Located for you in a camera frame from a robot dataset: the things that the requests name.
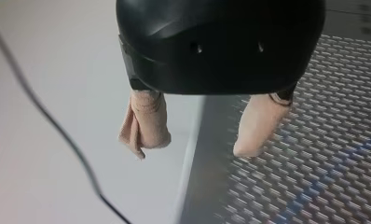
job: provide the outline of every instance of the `perforated metal sheet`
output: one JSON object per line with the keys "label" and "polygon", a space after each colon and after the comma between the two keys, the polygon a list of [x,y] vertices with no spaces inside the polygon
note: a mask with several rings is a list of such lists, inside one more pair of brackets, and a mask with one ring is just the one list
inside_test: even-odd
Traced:
{"label": "perforated metal sheet", "polygon": [[265,153],[231,149],[219,222],[371,223],[371,42],[323,35]]}

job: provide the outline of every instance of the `white wall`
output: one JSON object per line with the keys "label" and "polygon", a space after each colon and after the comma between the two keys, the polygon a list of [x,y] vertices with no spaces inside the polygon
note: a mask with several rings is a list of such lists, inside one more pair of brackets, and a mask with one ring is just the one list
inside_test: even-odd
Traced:
{"label": "white wall", "polygon": [[[173,223],[200,98],[167,98],[168,148],[137,161],[119,144],[130,88],[115,1],[1,0],[0,31],[117,208],[135,224]],[[115,220],[92,193],[74,154],[21,94],[0,54],[0,223]]]}

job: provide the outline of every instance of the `blue stripe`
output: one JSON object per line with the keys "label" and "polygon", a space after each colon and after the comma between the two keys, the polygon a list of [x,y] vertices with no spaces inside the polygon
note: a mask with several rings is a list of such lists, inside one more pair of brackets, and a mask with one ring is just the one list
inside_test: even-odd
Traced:
{"label": "blue stripe", "polygon": [[[359,161],[359,157],[358,156],[366,156],[367,154],[369,154],[369,152],[365,152],[365,151],[362,151],[361,149],[368,149],[369,151],[371,150],[371,140],[369,140],[368,142],[365,142],[362,146],[360,147],[357,147],[356,150],[349,150],[349,149],[344,149],[344,150],[341,150],[347,154],[349,154],[349,157],[348,159],[352,159],[354,161]],[[334,172],[335,171],[344,171],[343,170],[343,163],[346,161],[345,160],[342,160],[342,162],[338,162],[333,169],[331,169],[330,171],[328,171],[326,173],[326,175],[321,175],[319,177],[319,180],[323,180],[323,179],[327,179],[327,178],[330,178],[330,179],[335,179],[335,176],[334,176]],[[310,197],[311,199],[314,199],[316,198],[317,196],[319,196],[323,191],[324,191],[324,188],[322,188],[321,186],[318,185],[319,181],[318,180],[313,180],[311,182],[311,185],[307,188],[307,189],[304,189],[302,191],[302,193],[299,193],[298,195],[296,195],[295,199],[288,203],[287,204],[287,209],[280,212],[278,214],[278,216],[276,217],[275,220],[273,220],[275,223],[278,223],[278,224],[282,224],[282,223],[287,223],[288,221],[290,221],[290,219],[293,217],[293,216],[296,216],[297,213],[299,213],[302,208],[308,204],[308,200],[304,198],[303,195],[306,195],[308,197]],[[358,210],[355,210],[355,209],[351,209],[351,207],[349,207],[350,210],[352,210],[353,214],[360,218],[361,220],[364,220],[365,217],[361,216],[359,211]]]}

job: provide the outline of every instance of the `textured metal floor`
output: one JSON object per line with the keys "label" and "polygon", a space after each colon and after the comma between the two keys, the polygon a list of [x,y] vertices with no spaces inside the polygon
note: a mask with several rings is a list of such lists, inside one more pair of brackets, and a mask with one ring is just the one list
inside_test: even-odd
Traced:
{"label": "textured metal floor", "polygon": [[264,148],[230,161],[222,223],[371,223],[371,42],[323,35]]}

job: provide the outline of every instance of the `wire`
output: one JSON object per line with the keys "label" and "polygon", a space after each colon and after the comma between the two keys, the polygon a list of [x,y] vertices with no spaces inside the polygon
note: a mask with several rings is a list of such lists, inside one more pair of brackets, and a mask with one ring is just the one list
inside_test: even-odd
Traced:
{"label": "wire", "polygon": [[79,147],[76,145],[75,141],[70,137],[70,135],[66,132],[66,130],[61,126],[61,124],[53,118],[47,109],[43,106],[43,104],[39,101],[36,94],[32,90],[31,86],[28,83],[25,75],[22,73],[20,66],[18,65],[17,61],[15,60],[14,56],[12,55],[11,51],[8,49],[8,46],[2,36],[0,36],[0,50],[2,51],[3,55],[5,56],[7,63],[9,64],[14,77],[17,79],[18,83],[21,85],[21,88],[27,95],[27,97],[32,101],[34,106],[37,108],[38,111],[47,119],[47,121],[57,130],[59,135],[65,140],[65,142],[69,145],[69,147],[74,151],[74,153],[79,158],[80,162],[84,166],[84,169],[89,177],[89,181],[92,185],[93,190],[99,196],[104,204],[110,208],[120,219],[122,219],[126,224],[131,224],[131,222],[124,217],[112,204],[108,202],[106,197],[103,195],[101,187],[99,186],[98,180],[96,175],[94,174],[89,162],[87,161],[84,154],[81,152]]}

